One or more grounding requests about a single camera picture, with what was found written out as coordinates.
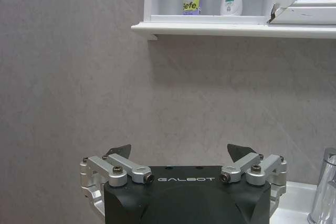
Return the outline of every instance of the bolt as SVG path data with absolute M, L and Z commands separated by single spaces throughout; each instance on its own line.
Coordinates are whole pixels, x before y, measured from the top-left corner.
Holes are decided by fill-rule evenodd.
M 153 174 L 146 174 L 144 177 L 143 177 L 143 181 L 145 184 L 150 184 L 154 181 L 154 175 Z
M 220 179 L 224 184 L 228 184 L 231 180 L 231 176 L 229 173 L 223 173 L 221 174 Z
M 122 167 L 120 165 L 114 166 L 113 170 L 112 170 L 112 172 L 114 174 L 122 174 L 122 171 L 123 171 L 123 169 L 122 169 Z
M 260 165 L 253 165 L 253 166 L 251 166 L 251 172 L 253 172 L 253 173 L 261 173 L 261 166 Z

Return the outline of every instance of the gray wall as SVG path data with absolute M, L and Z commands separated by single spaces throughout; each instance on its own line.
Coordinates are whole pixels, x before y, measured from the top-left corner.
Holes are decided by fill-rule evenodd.
M 79 162 L 133 145 L 148 165 L 283 154 L 316 183 L 336 140 L 335 40 L 160 36 L 143 0 L 0 0 L 0 223 L 99 223 Z

